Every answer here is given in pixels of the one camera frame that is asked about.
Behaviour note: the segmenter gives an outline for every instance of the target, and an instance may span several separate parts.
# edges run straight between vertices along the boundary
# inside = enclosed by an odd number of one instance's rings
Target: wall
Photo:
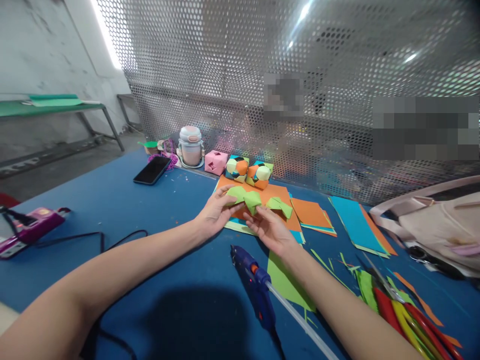
[[[127,81],[121,70],[110,78],[97,75],[63,1],[3,0],[0,34],[0,101],[23,99],[25,94],[73,93],[104,103],[116,130],[123,130],[116,95],[130,93]],[[105,46],[101,36],[98,46]],[[139,121],[134,111],[129,115]],[[86,116],[94,130],[111,134],[101,111]],[[86,137],[74,114],[0,120],[0,161]]]

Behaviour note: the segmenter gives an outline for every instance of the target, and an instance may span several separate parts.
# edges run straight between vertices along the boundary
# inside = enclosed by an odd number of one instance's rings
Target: hand
[[[237,199],[233,196],[224,195],[224,193],[234,186],[232,184],[225,185],[215,191],[206,202],[203,210],[195,218],[195,222],[206,236],[205,240],[222,230],[230,217],[245,205],[242,202],[234,206],[228,206],[228,204],[235,203]]]
[[[286,254],[289,249],[297,245],[294,236],[287,229],[284,222],[267,207],[257,206],[257,215],[252,217],[244,212],[247,226],[253,230],[260,240],[280,258]]]

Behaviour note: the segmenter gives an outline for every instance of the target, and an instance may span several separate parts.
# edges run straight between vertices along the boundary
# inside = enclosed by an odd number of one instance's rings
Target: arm
[[[220,231],[241,204],[220,188],[192,221],[115,247],[53,284],[0,337],[3,359],[77,358],[96,319],[149,276]]]
[[[422,359],[390,324],[299,246],[276,214],[263,207],[257,211],[258,218],[244,213],[246,224],[303,286],[352,359]]]

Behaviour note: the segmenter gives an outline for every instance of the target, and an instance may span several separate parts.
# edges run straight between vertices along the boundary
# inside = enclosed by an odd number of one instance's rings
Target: metal mesh
[[[369,204],[479,173],[478,161],[372,159],[373,97],[480,94],[473,1],[98,3],[149,139],[195,125],[208,151]],[[303,117],[264,117],[265,74],[301,79]]]

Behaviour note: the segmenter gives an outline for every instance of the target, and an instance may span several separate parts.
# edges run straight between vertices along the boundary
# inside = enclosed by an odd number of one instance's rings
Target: smartphone
[[[138,173],[133,179],[134,183],[153,185],[162,176],[165,169],[169,166],[170,160],[168,157],[154,157],[142,171]]]

